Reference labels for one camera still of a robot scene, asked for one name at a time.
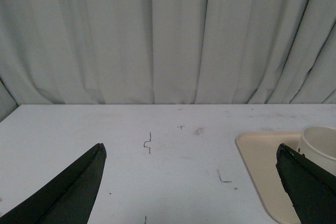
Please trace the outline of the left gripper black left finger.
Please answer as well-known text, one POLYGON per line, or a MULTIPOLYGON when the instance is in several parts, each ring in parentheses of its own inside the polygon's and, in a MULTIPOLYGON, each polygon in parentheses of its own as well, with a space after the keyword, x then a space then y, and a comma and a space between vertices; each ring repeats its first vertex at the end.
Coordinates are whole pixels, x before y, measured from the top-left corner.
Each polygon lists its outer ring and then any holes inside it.
POLYGON ((1 223, 87 223, 107 158, 98 143, 36 193, 1 217, 1 223))

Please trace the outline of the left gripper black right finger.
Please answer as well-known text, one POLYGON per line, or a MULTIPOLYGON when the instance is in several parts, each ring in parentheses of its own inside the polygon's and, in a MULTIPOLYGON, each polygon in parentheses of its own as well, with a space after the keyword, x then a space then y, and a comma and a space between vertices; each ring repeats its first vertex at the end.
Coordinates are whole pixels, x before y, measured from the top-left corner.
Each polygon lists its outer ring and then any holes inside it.
POLYGON ((335 223, 335 176, 286 144, 276 169, 301 223, 335 223))

